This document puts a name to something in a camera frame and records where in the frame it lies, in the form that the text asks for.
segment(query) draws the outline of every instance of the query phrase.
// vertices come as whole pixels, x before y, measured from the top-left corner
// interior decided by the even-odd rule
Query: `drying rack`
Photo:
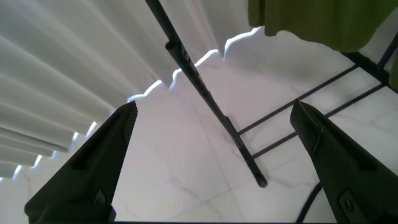
[[[378,86],[371,88],[370,90],[366,91],[365,93],[362,93],[361,95],[357,96],[356,98],[353,98],[352,100],[344,103],[343,105],[335,108],[331,112],[327,113],[325,115],[326,117],[330,117],[334,114],[337,114],[341,110],[349,107],[350,105],[358,102],[359,100],[362,100],[363,98],[369,96],[370,94],[380,90],[381,88],[383,88],[385,86],[390,88],[395,93],[398,93],[396,90],[391,88],[391,86],[388,84],[389,73],[387,71],[385,71],[385,69],[384,69],[384,66],[386,65],[388,60],[391,58],[392,54],[394,53],[395,49],[398,46],[398,33],[397,33],[395,35],[395,37],[393,38],[392,42],[390,43],[390,45],[388,46],[387,50],[384,52],[384,54],[381,57],[378,64],[372,62],[370,59],[363,56],[359,52],[342,53],[345,57],[349,58],[354,63],[354,65],[352,67],[337,74],[333,78],[325,81],[324,83],[318,85],[317,87],[315,87],[315,88],[311,89],[310,91],[304,93],[303,95],[297,97],[296,99],[288,102],[284,106],[281,106],[280,108],[276,109],[275,111],[271,112],[270,114],[266,115],[265,117],[250,124],[249,126],[243,128],[242,130],[237,131],[237,130],[235,130],[235,128],[232,125],[229,118],[227,116],[225,116],[223,114],[223,112],[220,110],[216,101],[213,99],[210,92],[207,90],[205,83],[201,80],[198,71],[196,70],[193,62],[191,61],[191,58],[189,57],[188,52],[185,50],[185,47],[183,46],[178,34],[176,33],[172,23],[170,22],[169,17],[167,16],[166,12],[164,11],[159,0],[146,0],[146,3],[149,6],[150,10],[152,11],[153,15],[155,16],[157,22],[160,24],[161,28],[163,29],[163,31],[165,32],[166,36],[169,39],[169,42],[165,46],[166,50],[173,57],[173,59],[176,61],[176,63],[180,66],[181,70],[184,72],[184,74],[190,80],[192,85],[196,88],[196,90],[199,92],[201,97],[204,99],[204,101],[210,107],[212,112],[215,114],[215,116],[218,118],[218,120],[224,126],[225,130],[228,132],[228,134],[234,140],[236,146],[238,147],[240,153],[242,154],[244,160],[246,161],[246,164],[248,165],[250,171],[252,172],[254,178],[256,179],[256,181],[260,187],[267,186],[267,180],[264,177],[264,175],[261,173],[260,169],[258,168],[258,166],[254,160],[257,159],[258,157],[262,156],[266,152],[276,148],[277,146],[280,146],[281,144],[288,141],[289,139],[294,138],[297,134],[290,133],[287,136],[285,136],[284,138],[276,141],[275,143],[271,144],[270,146],[267,146],[265,149],[255,153],[253,155],[251,155],[250,152],[248,151],[248,149],[247,149],[246,145],[243,143],[240,135],[248,132],[249,130],[256,127],[257,125],[267,121],[268,119],[277,115],[281,111],[292,106],[295,100],[302,100],[302,99],[310,96],[312,93],[315,93],[316,91],[320,90],[321,88],[333,83],[337,79],[347,75],[349,72],[352,72],[354,69],[356,69],[358,67],[362,68],[365,72],[372,75],[375,79],[377,79],[380,82],[380,84]]]

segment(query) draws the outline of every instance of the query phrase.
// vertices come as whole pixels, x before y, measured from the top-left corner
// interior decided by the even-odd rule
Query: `white curtain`
[[[242,0],[161,3],[194,62],[251,30]],[[1,1],[0,177],[68,152],[129,97],[169,86],[178,66],[166,43],[143,0]]]

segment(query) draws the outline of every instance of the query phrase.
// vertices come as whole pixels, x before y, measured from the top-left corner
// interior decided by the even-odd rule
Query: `green cloth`
[[[398,0],[249,0],[249,25],[265,26],[266,35],[281,30],[325,44],[340,52],[357,52],[398,6]],[[398,59],[390,75],[398,89]]]

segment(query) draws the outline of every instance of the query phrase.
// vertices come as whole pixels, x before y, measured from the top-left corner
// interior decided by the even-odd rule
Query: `hanging garment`
[[[265,26],[267,36],[281,30],[325,44],[340,52],[357,52],[398,7],[398,0],[249,0],[251,27]],[[390,85],[398,89],[398,60]]]

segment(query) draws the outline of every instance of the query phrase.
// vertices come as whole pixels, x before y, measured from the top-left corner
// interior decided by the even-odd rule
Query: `metal bar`
[[[356,65],[361,67],[365,72],[368,72],[371,76],[375,79],[379,80],[382,84],[385,84],[390,90],[398,93],[397,90],[393,89],[388,82],[389,73],[382,69],[380,72],[377,72],[377,65],[376,63],[372,62],[372,60],[368,59],[367,57],[363,56],[359,52],[355,53],[342,53],[345,57],[348,57],[352,62]]]
[[[251,157],[250,152],[247,147],[244,145],[242,139],[234,129],[233,125],[230,123],[229,119],[223,114],[223,112],[218,107],[216,101],[211,96],[210,92],[207,90],[204,82],[201,80],[197,69],[189,57],[188,52],[185,50],[182,42],[180,41],[178,34],[174,30],[173,25],[171,24],[169,18],[167,17],[165,11],[163,10],[162,5],[158,0],[146,0],[149,8],[152,13],[155,15],[156,20],[166,33],[167,37],[170,39],[170,42],[166,44],[166,49],[169,51],[169,54],[173,57],[176,63],[180,66],[181,70],[190,80],[192,85],[197,89],[203,100],[210,107],[212,112],[216,115],[220,123],[224,126],[225,130],[227,130],[228,134],[234,140],[236,146],[241,152],[246,164],[249,166],[249,169],[253,173],[254,178],[260,187],[265,187],[267,185],[267,180],[261,173],[258,168],[256,162]]]
[[[259,119],[258,121],[250,124],[249,126],[245,127],[244,129],[240,130],[238,132],[239,135],[242,135],[246,132],[248,132],[250,129],[256,127],[257,125],[265,122],[266,120],[270,119],[271,117],[275,116],[276,114],[280,113],[281,111],[287,109],[288,107],[292,106],[295,100],[302,100],[304,98],[306,98],[307,96],[311,95],[312,93],[315,93],[316,91],[320,90],[321,88],[331,84],[332,82],[336,81],[337,79],[345,76],[346,74],[348,74],[349,72],[352,72],[355,68],[358,68],[357,65],[353,65],[352,67],[342,71],[341,73],[337,74],[336,76],[334,76],[333,78],[323,82],[322,84],[318,85],[317,87],[313,88],[312,90],[304,93],[303,95],[297,97],[296,99],[288,102],[287,104],[285,104],[284,106],[281,106],[280,108],[276,109],[275,111],[271,112],[270,114],[268,114],[267,116]]]
[[[352,104],[358,102],[359,100],[362,100],[363,98],[365,98],[365,97],[369,96],[370,94],[380,90],[383,87],[385,87],[385,84],[379,84],[378,86],[375,86],[375,87],[371,88],[370,90],[362,93],[361,95],[357,96],[356,98],[353,98],[352,100],[348,101],[347,103],[344,103],[343,105],[337,107],[336,109],[332,110],[331,112],[325,114],[325,116],[327,118],[329,118],[330,116],[333,116],[334,114],[337,114],[338,112],[342,111],[343,109],[351,106]],[[281,144],[287,142],[288,140],[290,140],[290,139],[292,139],[292,138],[294,138],[296,136],[297,136],[296,132],[290,133],[289,135],[287,135],[286,137],[282,138],[281,140],[279,140],[279,141],[271,144],[270,146],[266,147],[265,149],[255,153],[252,156],[252,158],[256,159],[256,158],[260,157],[261,155],[265,154],[266,152],[268,152],[268,151],[280,146]]]
[[[387,50],[384,52],[379,63],[377,64],[377,73],[381,73],[383,71],[384,66],[386,66],[386,63],[391,58],[394,51],[396,51],[397,47],[398,47],[398,32],[394,36]]]

